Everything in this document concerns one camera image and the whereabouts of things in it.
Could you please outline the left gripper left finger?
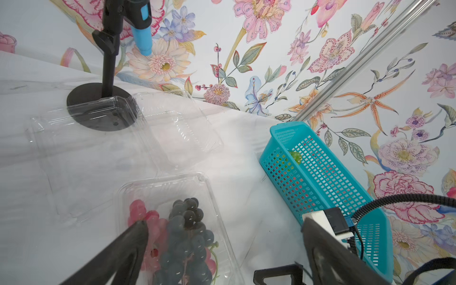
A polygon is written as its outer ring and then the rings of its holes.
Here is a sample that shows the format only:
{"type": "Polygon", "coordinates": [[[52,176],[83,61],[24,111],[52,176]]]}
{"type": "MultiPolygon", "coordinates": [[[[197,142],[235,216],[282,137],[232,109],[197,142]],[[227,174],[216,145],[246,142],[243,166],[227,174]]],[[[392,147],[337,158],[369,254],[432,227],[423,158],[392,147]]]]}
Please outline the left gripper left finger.
{"type": "Polygon", "coordinates": [[[147,223],[135,222],[62,284],[134,285],[140,274],[147,243],[147,223]]]}

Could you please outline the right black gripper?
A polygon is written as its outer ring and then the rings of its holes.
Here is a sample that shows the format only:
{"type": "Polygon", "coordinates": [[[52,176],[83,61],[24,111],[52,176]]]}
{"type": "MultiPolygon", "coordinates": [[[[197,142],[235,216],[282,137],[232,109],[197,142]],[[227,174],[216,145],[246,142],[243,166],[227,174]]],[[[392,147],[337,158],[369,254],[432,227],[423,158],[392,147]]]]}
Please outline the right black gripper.
{"type": "Polygon", "coordinates": [[[286,266],[256,270],[254,271],[253,282],[255,285],[266,285],[265,279],[289,276],[291,285],[304,285],[304,273],[309,275],[303,265],[295,262],[286,266]]]}

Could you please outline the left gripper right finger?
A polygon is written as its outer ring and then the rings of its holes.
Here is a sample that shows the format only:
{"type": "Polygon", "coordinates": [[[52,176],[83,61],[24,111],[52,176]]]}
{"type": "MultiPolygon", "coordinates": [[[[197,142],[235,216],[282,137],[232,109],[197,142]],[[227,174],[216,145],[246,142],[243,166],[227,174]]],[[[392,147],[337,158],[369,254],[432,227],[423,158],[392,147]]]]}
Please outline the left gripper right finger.
{"type": "Polygon", "coordinates": [[[355,254],[312,219],[302,225],[304,246],[315,285],[387,285],[355,254]]]}

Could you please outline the clear clamshell container front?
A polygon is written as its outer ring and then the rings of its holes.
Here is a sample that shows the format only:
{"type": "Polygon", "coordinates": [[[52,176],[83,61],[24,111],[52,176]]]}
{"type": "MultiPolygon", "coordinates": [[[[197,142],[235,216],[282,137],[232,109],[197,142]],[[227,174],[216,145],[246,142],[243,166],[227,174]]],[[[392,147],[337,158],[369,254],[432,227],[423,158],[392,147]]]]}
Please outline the clear clamshell container front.
{"type": "Polygon", "coordinates": [[[114,195],[122,233],[145,221],[138,285],[243,285],[228,234],[202,173],[130,182],[114,195]]]}

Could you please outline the clear clamshell container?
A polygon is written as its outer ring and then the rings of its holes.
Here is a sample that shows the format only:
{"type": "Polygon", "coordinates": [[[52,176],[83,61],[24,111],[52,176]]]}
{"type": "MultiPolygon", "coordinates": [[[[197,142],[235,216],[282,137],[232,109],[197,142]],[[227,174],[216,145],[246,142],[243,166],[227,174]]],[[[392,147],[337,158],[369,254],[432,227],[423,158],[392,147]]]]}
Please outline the clear clamshell container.
{"type": "Polygon", "coordinates": [[[130,182],[114,195],[122,233],[145,221],[138,285],[243,285],[228,234],[202,173],[130,182]]]}
{"type": "Polygon", "coordinates": [[[32,117],[27,133],[63,221],[89,219],[123,184],[185,172],[223,146],[183,90],[50,110],[32,117]]]}

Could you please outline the teal plastic mesh basket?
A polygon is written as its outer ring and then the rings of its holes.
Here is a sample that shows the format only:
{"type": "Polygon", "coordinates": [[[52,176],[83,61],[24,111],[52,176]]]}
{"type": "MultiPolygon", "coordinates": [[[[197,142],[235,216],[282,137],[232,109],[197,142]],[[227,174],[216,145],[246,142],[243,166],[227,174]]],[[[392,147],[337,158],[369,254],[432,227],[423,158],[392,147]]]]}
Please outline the teal plastic mesh basket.
{"type": "MultiPolygon", "coordinates": [[[[302,215],[339,208],[351,218],[373,199],[326,144],[303,122],[280,123],[270,128],[271,138],[260,165],[299,224],[302,215]],[[287,167],[280,157],[287,151],[302,155],[302,164],[287,167]]],[[[363,260],[389,283],[393,281],[393,241],[390,221],[381,209],[364,216],[357,229],[363,260]]]]}

